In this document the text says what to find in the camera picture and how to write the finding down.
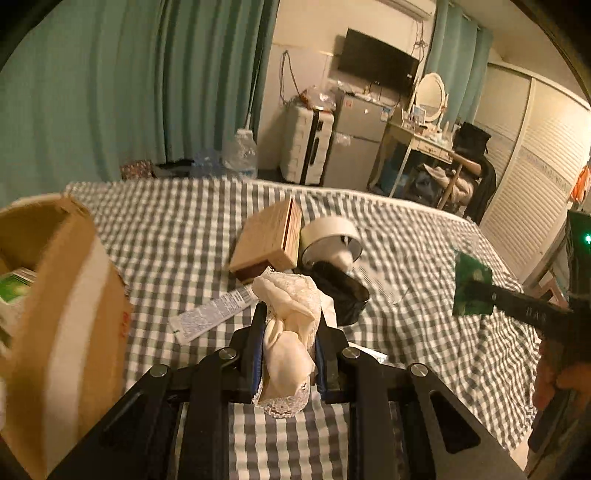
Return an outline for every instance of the black bag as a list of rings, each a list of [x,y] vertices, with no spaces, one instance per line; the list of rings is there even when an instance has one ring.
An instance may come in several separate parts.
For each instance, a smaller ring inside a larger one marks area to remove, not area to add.
[[[369,300],[367,288],[328,262],[316,262],[312,268],[300,271],[311,277],[320,291],[332,297],[338,326],[357,322]]]
[[[453,151],[470,160],[479,161],[486,149],[490,135],[482,128],[464,122],[453,139]]]

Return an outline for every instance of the white mirror frame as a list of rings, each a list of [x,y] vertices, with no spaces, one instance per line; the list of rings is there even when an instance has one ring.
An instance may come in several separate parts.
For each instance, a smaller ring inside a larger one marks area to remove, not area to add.
[[[413,91],[413,96],[411,97],[410,103],[408,104],[408,114],[410,115],[410,111],[412,110],[413,105],[415,104],[415,99],[417,97],[417,90],[421,86],[421,83],[423,82],[423,80],[425,80],[426,78],[435,80],[437,82],[437,84],[439,85],[439,87],[441,88],[441,104],[439,105],[437,112],[434,115],[430,115],[430,116],[425,117],[426,122],[433,122],[433,121],[437,120],[437,118],[441,115],[441,110],[443,109],[443,105],[445,105],[445,96],[446,96],[445,95],[445,85],[443,84],[443,80],[441,79],[439,74],[435,73],[435,72],[427,73],[421,79],[421,81],[419,83],[417,83],[417,86],[415,87],[415,89]]]

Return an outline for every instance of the plastic water bottle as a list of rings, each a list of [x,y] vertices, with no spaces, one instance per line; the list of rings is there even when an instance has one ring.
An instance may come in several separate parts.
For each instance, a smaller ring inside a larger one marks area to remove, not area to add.
[[[226,168],[237,172],[241,177],[256,178],[258,156],[251,130],[239,128],[236,131],[234,139],[222,149],[222,161]]]
[[[222,177],[226,169],[222,165],[222,154],[213,148],[206,148],[198,152],[190,168],[190,177]]]

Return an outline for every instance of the lace fabric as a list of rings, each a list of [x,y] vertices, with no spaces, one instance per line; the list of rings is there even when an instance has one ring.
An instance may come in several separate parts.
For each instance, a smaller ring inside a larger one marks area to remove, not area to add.
[[[300,335],[300,341],[306,347],[306,351],[312,360],[314,360],[314,340],[316,338],[316,332],[320,323],[320,313],[322,311],[320,290],[318,290],[314,281],[310,277],[305,275],[279,273],[275,272],[270,267],[263,272],[261,277],[272,283],[272,285],[267,282],[265,282],[265,284],[261,282],[253,284],[253,291],[259,296],[259,298],[261,298],[261,300],[268,298],[265,295],[265,292],[260,291],[261,285],[266,285],[267,288],[277,287],[287,294],[284,295],[281,293],[280,296],[276,296],[273,302],[274,306],[267,303],[267,329],[270,328],[270,322],[272,324],[278,319],[285,320],[279,317],[276,310],[279,310],[284,316],[286,315],[286,312],[292,312],[294,310],[299,313],[304,312],[305,314],[301,314],[298,318],[300,319],[300,322],[304,319],[308,324],[298,325],[297,330]],[[315,378],[316,372],[313,371],[306,378],[306,380],[297,388],[294,395],[280,397],[275,394],[274,386],[269,377],[265,355],[263,359],[263,375],[258,390],[252,399],[252,403],[257,407],[262,408],[266,413],[276,419],[292,417],[302,411],[310,398],[310,384]]]

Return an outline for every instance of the orange cloth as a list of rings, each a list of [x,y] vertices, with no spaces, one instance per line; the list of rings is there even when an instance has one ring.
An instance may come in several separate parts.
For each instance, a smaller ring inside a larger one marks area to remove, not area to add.
[[[581,203],[585,198],[585,193],[589,189],[589,184],[591,184],[591,169],[588,165],[585,165],[581,173],[579,173],[579,178],[577,179],[577,183],[574,184],[573,191],[570,192],[570,199],[573,202]]]

